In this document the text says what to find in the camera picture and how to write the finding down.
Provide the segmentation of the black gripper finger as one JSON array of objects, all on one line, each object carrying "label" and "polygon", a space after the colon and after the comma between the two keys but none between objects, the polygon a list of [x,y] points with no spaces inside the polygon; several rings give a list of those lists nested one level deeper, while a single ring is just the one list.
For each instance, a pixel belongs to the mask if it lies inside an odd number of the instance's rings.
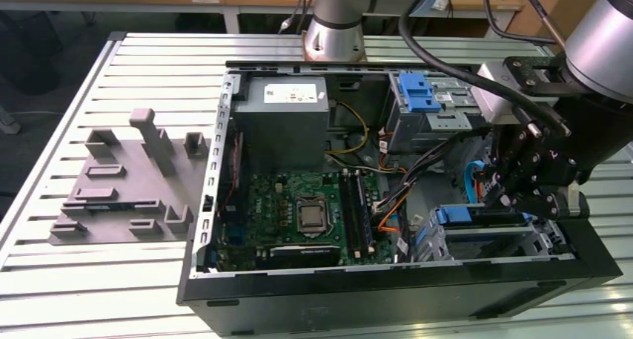
[{"label": "black gripper finger", "polygon": [[522,213],[548,220],[558,220],[566,214],[566,197],[539,189],[504,194],[503,204]]},{"label": "black gripper finger", "polygon": [[512,200],[516,194],[528,190],[532,184],[530,172],[536,168],[532,161],[536,141],[523,126],[495,128],[492,159],[488,166],[494,172],[495,186],[487,194],[488,206],[500,206],[503,196]]}]

